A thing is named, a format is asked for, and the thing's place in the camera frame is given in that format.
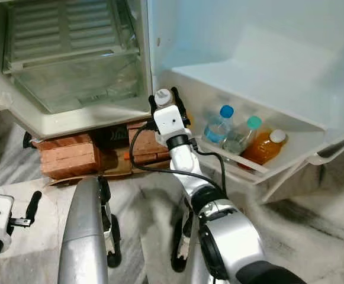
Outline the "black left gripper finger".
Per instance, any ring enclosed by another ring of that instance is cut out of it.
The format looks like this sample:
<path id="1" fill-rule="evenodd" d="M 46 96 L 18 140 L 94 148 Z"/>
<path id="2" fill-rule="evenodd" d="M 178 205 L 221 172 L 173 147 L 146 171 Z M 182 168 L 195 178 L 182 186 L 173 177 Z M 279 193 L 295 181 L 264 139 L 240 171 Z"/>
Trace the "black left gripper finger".
<path id="1" fill-rule="evenodd" d="M 41 200 L 41 197 L 42 197 L 42 192 L 36 191 L 32 194 L 29 200 L 29 203 L 25 211 L 25 218 L 28 219 L 28 222 L 30 222 L 30 224 L 33 224 L 36 221 L 37 207 L 39 205 L 39 201 Z"/>

